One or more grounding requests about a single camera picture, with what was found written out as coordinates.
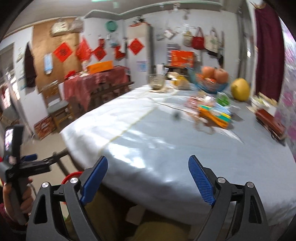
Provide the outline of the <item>person left hand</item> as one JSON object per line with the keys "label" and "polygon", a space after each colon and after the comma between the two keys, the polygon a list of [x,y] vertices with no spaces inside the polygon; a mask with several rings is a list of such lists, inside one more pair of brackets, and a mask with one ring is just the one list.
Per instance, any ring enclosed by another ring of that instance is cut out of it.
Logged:
{"label": "person left hand", "polygon": [[13,207],[11,202],[11,193],[13,191],[12,185],[10,183],[4,183],[3,186],[3,201],[4,201],[4,210],[8,217],[18,223],[23,222],[23,214],[29,214],[32,211],[33,207],[33,197],[32,190],[29,184],[32,183],[32,179],[27,180],[26,189],[22,194],[22,200],[20,207]]}

